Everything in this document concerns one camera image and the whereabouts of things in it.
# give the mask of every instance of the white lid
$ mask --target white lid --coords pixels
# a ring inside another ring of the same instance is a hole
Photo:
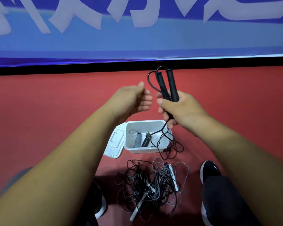
[[[108,144],[106,146],[104,155],[111,158],[118,158],[124,148],[126,122],[116,126],[112,132]]]

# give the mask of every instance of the pant leg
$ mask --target pant leg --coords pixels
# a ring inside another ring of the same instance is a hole
[[[261,225],[228,177],[208,177],[203,185],[202,199],[213,226]]]
[[[2,189],[0,196],[2,196],[15,182],[17,182],[23,175],[25,175],[32,167],[26,168],[17,173]],[[75,226],[86,226],[89,223],[91,226],[98,226],[97,219],[94,215],[94,210],[102,203],[102,193],[98,186],[93,181],[80,212],[75,220]]]

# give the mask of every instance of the hand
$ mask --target hand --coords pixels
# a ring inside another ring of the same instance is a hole
[[[179,124],[185,129],[195,133],[195,124],[202,118],[209,117],[209,115],[192,95],[181,91],[177,91],[177,93],[179,96],[178,102],[162,99],[162,94],[157,93],[157,103],[160,105],[158,112],[163,114],[163,120],[165,121],[169,120],[169,115],[166,111],[173,115],[174,119],[167,123],[169,129]]]
[[[144,88],[143,82],[140,82],[137,86],[125,86],[118,89],[106,105],[114,112],[119,125],[132,114],[149,110],[152,100],[150,91]]]

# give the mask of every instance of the white plastic box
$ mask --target white plastic box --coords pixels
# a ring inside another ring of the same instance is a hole
[[[136,153],[153,153],[158,152],[157,147],[152,146],[151,142],[149,143],[148,147],[143,148],[134,148],[133,144],[136,139],[137,133],[130,134],[130,130],[136,130],[141,133],[141,143],[143,143],[144,139],[146,138],[146,134],[154,133],[162,129],[166,122],[164,120],[152,120],[152,121],[129,121],[126,123],[125,129],[125,141],[124,141],[124,148],[130,151],[133,154]],[[163,132],[166,133],[168,130],[167,126],[164,127]],[[173,139],[171,130],[166,134],[171,140]],[[162,132],[156,133],[152,136],[152,142],[154,145],[157,145],[159,138],[161,137]],[[160,144],[159,144],[159,151],[162,152],[164,149],[167,148],[169,145],[170,140],[165,136],[162,137]]]

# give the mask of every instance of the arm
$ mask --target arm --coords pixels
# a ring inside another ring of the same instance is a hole
[[[191,95],[178,95],[178,103],[157,100],[164,120],[164,110],[175,118],[168,127],[180,124],[204,141],[263,225],[283,225],[283,162],[210,117]]]
[[[151,101],[143,83],[119,89],[0,198],[0,225],[71,225],[112,131]]]

